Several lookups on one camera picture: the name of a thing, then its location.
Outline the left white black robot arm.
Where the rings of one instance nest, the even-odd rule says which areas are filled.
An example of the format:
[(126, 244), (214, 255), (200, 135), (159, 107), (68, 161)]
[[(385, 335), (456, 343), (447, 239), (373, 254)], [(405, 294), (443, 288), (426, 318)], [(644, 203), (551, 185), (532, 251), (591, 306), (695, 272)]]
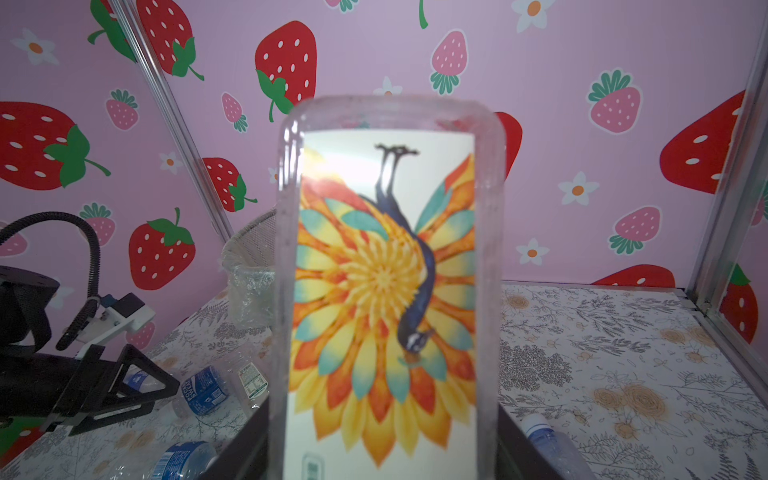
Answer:
[(82, 346), (73, 357), (43, 353), (53, 336), (46, 308), (59, 284), (39, 273), (2, 267), (2, 427), (30, 417), (41, 420), (44, 432), (66, 427), (75, 436), (151, 413), (156, 402), (177, 394), (180, 383), (131, 344), (117, 360), (103, 359), (108, 342), (138, 332), (155, 313), (134, 294), (121, 299), (100, 294), (101, 250), (91, 225), (70, 213), (41, 212), (4, 227), (1, 240), (51, 221), (76, 226), (89, 246), (86, 300), (56, 348), (62, 352), (75, 342)]

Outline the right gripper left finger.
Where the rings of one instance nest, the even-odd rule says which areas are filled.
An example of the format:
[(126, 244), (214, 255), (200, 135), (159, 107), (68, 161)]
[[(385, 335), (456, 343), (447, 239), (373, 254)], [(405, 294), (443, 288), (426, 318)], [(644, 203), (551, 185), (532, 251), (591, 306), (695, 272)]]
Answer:
[(270, 400), (256, 410), (201, 480), (262, 480), (269, 466)]

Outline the peacock flower label bottle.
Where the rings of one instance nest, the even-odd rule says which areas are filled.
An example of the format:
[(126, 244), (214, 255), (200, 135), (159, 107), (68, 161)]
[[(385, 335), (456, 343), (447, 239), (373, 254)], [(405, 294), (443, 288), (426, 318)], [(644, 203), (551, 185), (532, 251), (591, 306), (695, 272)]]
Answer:
[(503, 127), (332, 96), (280, 128), (271, 479), (491, 479)]

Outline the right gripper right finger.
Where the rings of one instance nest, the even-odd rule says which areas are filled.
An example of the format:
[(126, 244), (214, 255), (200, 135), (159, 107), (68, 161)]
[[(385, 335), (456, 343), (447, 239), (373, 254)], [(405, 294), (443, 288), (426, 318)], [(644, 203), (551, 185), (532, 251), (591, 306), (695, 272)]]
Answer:
[(561, 480), (501, 404), (498, 404), (496, 479)]

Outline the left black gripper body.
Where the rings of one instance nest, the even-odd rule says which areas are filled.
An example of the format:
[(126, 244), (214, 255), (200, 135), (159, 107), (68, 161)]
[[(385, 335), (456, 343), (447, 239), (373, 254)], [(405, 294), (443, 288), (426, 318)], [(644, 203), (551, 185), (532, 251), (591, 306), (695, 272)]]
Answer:
[(1, 355), (1, 427), (20, 417), (43, 421), (51, 432), (69, 426), (72, 436), (152, 412), (175, 396), (180, 382), (135, 346), (124, 346), (115, 361), (103, 360), (102, 346), (81, 359), (35, 353)]

